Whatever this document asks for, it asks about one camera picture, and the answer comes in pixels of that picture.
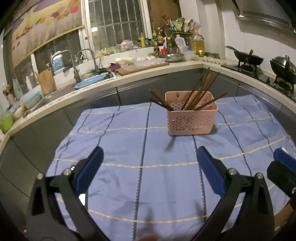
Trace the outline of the chrome kitchen faucet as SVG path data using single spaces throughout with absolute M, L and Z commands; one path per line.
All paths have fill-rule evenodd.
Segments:
M 54 59 L 57 55 L 59 55 L 59 54 L 63 54 L 63 53 L 66 53 L 66 52 L 68 52 L 68 53 L 70 54 L 70 62 L 71 62 L 71 65 L 72 65 L 72 68 L 73 68 L 73 72 L 74 72 L 74 79 L 76 80 L 76 83 L 79 83 L 79 82 L 81 82 L 81 78 L 80 78 L 80 75 L 79 75 L 79 73 L 78 73 L 78 70 L 77 70 L 77 68 L 76 68 L 76 66 L 75 66 L 75 63 L 74 63 L 74 61 L 73 61 L 73 55 L 72 55 L 72 53 L 71 53 L 70 50 L 65 49 L 65 50 L 63 50 L 63 51 L 56 52 L 55 54 L 53 54 L 52 57 L 51 57 L 51 64 L 52 64 L 52 65 L 54 64 L 54 63 L 53 63 L 53 59 Z

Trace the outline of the pink perforated utensil basket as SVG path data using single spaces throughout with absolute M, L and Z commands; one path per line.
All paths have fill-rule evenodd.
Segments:
M 212 102 L 200 110 L 183 110 L 185 100 L 190 91 L 168 91 L 165 100 L 174 109 L 167 111 L 167 129 L 170 136 L 209 134 L 218 112 L 216 102 Z

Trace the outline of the blue plaid tablecloth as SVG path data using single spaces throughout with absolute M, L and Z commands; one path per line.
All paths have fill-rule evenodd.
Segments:
M 90 216 L 110 240 L 190 240 L 213 212 L 215 194 L 197 159 L 209 153 L 240 174 L 265 174 L 273 152 L 295 155 L 295 143 L 253 95 L 218 100 L 208 135 L 171 137 L 166 110 L 154 103 L 81 113 L 56 149 L 56 176 L 102 147 L 104 160 L 87 192 Z

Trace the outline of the brown chopstick leaning right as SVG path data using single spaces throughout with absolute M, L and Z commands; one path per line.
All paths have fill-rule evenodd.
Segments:
M 195 108 L 194 110 L 200 110 L 200 109 L 202 109 L 202 108 L 204 108 L 204 107 L 210 105 L 211 103 L 217 101 L 218 99 L 220 99 L 220 98 L 222 98 L 222 97 L 224 97 L 224 96 L 226 96 L 226 95 L 227 95 L 227 92 L 225 92 L 225 93 L 221 94 L 220 96 L 218 96 L 218 97 L 212 99 L 211 101 L 208 101 L 208 102 L 204 103 L 203 105 L 201 105 L 201 106 Z

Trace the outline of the steel lidded pot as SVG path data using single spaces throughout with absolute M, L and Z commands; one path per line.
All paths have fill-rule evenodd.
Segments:
M 277 56 L 270 60 L 270 65 L 277 77 L 286 82 L 295 84 L 295 65 L 290 61 L 290 57 Z

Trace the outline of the black gas stove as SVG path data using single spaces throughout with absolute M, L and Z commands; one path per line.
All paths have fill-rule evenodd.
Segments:
M 241 65 L 221 65 L 224 68 L 239 72 L 241 74 L 252 77 L 273 89 L 281 92 L 283 95 L 295 102 L 295 76 L 277 75 L 270 77 L 263 73 L 263 71 L 255 65 L 241 64 Z

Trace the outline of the brown chopstick upright right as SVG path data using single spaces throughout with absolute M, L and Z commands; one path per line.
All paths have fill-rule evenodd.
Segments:
M 219 76 L 219 72 L 216 74 L 212 74 L 211 76 L 208 75 L 207 78 L 209 77 L 208 81 L 205 81 L 205 83 L 201 86 L 200 90 L 198 91 L 195 99 L 192 101 L 192 103 L 189 105 L 188 110 L 194 110 L 196 105 L 199 103 L 199 101 L 204 97 L 206 92 L 209 90 L 209 88 L 213 85 L 217 77 Z

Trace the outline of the light blue plastic container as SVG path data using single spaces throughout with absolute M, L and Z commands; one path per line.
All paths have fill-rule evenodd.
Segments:
M 26 109 L 33 108 L 36 104 L 38 104 L 43 98 L 43 95 L 40 91 L 31 94 L 20 102 L 20 105 L 26 107 Z

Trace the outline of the wooden cutting board upright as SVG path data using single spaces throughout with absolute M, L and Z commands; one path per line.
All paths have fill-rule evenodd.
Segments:
M 48 94 L 57 90 L 51 68 L 47 68 L 39 73 L 38 82 L 43 96 L 47 96 Z

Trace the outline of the dark wooden chopstick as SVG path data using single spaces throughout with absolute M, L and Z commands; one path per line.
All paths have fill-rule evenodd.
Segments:
M 174 111 L 172 106 L 162 97 L 155 89 L 150 89 L 149 92 L 157 99 L 157 102 L 161 102 L 171 108 L 171 111 Z
M 150 101 L 157 104 L 157 105 L 159 105 L 159 106 L 161 106 L 161 107 L 163 107 L 163 108 L 165 108 L 168 111 L 171 111 L 171 108 L 169 106 L 167 106 L 167 105 L 165 105 L 165 104 L 163 104 L 161 102 L 157 102 L 156 100 L 153 100 L 153 99 L 150 99 Z

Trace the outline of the white egg tray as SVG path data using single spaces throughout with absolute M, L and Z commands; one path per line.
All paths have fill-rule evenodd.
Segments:
M 224 65 L 226 64 L 226 61 L 223 59 L 217 59 L 217 58 L 212 58 L 212 57 L 199 57 L 199 60 L 202 62 L 208 62 L 208 63 L 214 63 L 214 64 L 218 64 L 218 65 Z

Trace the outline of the large yellow oil bottle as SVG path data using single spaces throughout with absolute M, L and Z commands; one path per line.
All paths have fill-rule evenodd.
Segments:
M 204 37 L 198 33 L 198 30 L 193 30 L 192 49 L 199 57 L 205 56 Z

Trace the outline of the wooden cutting board flat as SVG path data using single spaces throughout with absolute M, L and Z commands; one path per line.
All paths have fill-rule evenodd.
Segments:
M 118 68 L 115 70 L 115 73 L 119 74 L 120 76 L 126 76 L 129 74 L 133 74 L 133 73 L 137 73 L 137 72 L 141 72 L 141 71 L 145 71 L 145 70 L 149 70 L 149 69 L 154 69 L 154 68 L 158 68 L 158 67 L 164 67 L 164 66 L 168 66 L 169 63 L 164 62 L 161 64 L 155 64 L 155 65 L 151 65 L 151 66 L 136 66 L 136 65 L 129 65 L 129 66 L 123 66 L 121 68 Z

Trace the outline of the metal plate on counter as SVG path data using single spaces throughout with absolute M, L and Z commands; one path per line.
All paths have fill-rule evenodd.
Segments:
M 165 59 L 168 63 L 182 62 L 184 60 L 183 54 L 165 54 L 160 55 L 159 57 Z

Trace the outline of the dark sauce bottle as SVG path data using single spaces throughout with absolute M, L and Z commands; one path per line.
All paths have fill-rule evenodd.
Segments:
M 159 46 L 162 46 L 164 44 L 163 30 L 160 27 L 158 27 L 157 29 L 157 41 Z

